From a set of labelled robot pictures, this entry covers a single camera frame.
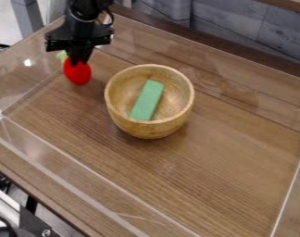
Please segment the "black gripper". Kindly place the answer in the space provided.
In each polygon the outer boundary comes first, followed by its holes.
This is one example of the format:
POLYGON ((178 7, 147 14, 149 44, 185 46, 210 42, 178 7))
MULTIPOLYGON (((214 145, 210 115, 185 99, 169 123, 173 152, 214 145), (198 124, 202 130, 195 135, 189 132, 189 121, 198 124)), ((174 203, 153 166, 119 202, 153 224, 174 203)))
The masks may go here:
POLYGON ((65 50, 73 66, 79 60, 87 64, 94 47, 109 44, 113 33, 114 29, 110 26, 65 21, 59 27, 44 34, 46 51, 65 50))

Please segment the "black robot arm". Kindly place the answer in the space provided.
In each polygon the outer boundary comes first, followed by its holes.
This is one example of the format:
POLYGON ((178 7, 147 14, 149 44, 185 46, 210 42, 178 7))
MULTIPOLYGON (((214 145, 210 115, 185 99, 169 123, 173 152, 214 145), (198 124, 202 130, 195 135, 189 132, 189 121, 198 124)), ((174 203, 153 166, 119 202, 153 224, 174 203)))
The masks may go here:
POLYGON ((62 25, 44 35, 46 51, 63 50, 71 65, 87 64, 97 45, 114 34, 113 0, 69 0, 62 25))

